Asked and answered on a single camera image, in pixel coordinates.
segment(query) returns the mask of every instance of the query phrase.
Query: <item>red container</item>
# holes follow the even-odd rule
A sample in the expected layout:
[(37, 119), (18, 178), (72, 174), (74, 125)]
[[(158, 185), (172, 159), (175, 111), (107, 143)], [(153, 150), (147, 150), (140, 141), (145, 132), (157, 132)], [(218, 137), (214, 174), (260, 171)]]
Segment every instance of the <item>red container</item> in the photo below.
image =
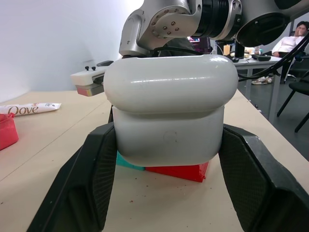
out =
[(14, 123), (14, 114), (0, 114), (0, 150), (16, 143), (18, 135)]
[(146, 167), (145, 170), (170, 175), (186, 180), (203, 182), (206, 178), (205, 173), (208, 167), (208, 162), (193, 166), (174, 166), (174, 167)]

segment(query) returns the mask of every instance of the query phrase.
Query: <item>desk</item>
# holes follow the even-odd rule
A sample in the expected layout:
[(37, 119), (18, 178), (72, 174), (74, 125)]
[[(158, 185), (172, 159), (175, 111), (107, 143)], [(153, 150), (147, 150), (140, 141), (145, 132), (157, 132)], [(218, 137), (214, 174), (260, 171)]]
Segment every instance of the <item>desk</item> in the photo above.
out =
[[(266, 69), (271, 65), (274, 65), (277, 63), (281, 58), (277, 57), (271, 57), (269, 61), (257, 61), (255, 59), (241, 59), (238, 63), (234, 63), (236, 68), (238, 70), (248, 70), (247, 75), (251, 76), (253, 73), (253, 69)], [(276, 116), (276, 105), (278, 101), (278, 94), (279, 94), (279, 86), (280, 86), (280, 77), (275, 76), (274, 77), (274, 86), (271, 92), (271, 99), (269, 103), (269, 115), (268, 120), (270, 123), (274, 122), (275, 116)], [(246, 82), (246, 98), (250, 99), (250, 93), (251, 93), (251, 80), (247, 80)]]
[[(75, 91), (32, 92), (9, 103), (44, 101), (63, 104), (58, 111), (16, 117), (20, 141), (0, 151), (3, 232), (27, 230), (61, 166), (90, 131), (107, 123), (111, 106), (104, 94), (87, 98)], [(224, 120), (258, 135), (309, 192), (309, 163), (239, 91)], [(241, 232), (218, 156), (206, 176), (196, 183), (117, 166), (104, 232)]]

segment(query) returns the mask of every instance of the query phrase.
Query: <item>cable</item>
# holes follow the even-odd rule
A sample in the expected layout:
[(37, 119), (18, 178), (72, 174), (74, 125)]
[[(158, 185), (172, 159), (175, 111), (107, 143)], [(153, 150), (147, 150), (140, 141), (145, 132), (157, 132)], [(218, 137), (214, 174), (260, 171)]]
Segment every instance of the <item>cable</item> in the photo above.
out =
[(217, 44), (214, 44), (214, 45), (217, 46), (220, 49), (220, 51), (222, 52), (222, 55), (223, 55), (224, 52), (222, 51), (221, 47), (219, 45), (217, 45)]
[(150, 51), (151, 57), (158, 57), (159, 56), (159, 51), (186, 52), (186, 53), (197, 55), (197, 56), (204, 55), (204, 53), (197, 52), (195, 50), (186, 49), (186, 48), (180, 48), (180, 47), (157, 47), (154, 50)]
[(309, 42), (309, 34), (307, 34), (303, 40), (289, 53), (287, 54), (284, 58), (282, 58), (280, 61), (278, 61), (276, 64), (270, 66), (269, 68), (258, 72), (257, 74), (253, 75), (253, 76), (244, 76), (241, 74), (238, 74), (238, 76), (242, 79), (239, 79), (239, 82), (244, 81), (244, 80), (254, 80), (254, 79), (258, 79), (260, 77), (266, 76), (270, 73), (273, 72), (277, 72), (277, 69), (280, 68), (281, 66), (283, 66), (284, 64), (286, 64), (287, 62), (289, 62), (291, 59), (294, 58), (294, 56), (301, 51), (303, 48), (305, 48), (305, 46), (307, 46)]

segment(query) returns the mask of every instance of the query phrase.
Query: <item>person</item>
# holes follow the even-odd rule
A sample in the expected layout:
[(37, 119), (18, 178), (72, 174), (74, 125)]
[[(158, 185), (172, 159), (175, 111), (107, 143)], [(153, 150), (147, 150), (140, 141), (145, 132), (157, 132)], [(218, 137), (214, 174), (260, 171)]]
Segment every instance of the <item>person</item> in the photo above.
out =
[[(273, 55), (274, 57), (283, 58), (289, 52), (291, 52), (305, 37), (306, 33), (309, 31), (309, 22), (301, 21), (297, 24), (295, 33), (293, 36), (283, 37), (272, 49), (271, 52), (265, 53), (266, 55)], [(282, 67), (281, 80), (280, 83), (284, 83), (284, 79), (290, 69), (291, 62), (285, 64)], [(252, 81), (253, 85), (265, 85), (272, 82), (272, 77), (261, 77), (255, 81)]]
[(283, 37), (272, 49), (272, 55), (280, 58), (287, 55), (302, 41), (308, 30), (309, 22), (302, 21), (298, 23), (294, 36)]

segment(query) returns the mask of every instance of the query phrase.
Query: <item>bottle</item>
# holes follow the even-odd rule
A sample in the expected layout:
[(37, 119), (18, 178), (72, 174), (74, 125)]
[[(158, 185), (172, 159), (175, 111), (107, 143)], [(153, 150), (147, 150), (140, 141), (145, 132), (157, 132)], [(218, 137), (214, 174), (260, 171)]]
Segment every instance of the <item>bottle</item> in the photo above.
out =
[(259, 55), (260, 54), (260, 46), (257, 46), (254, 48), (254, 54)]

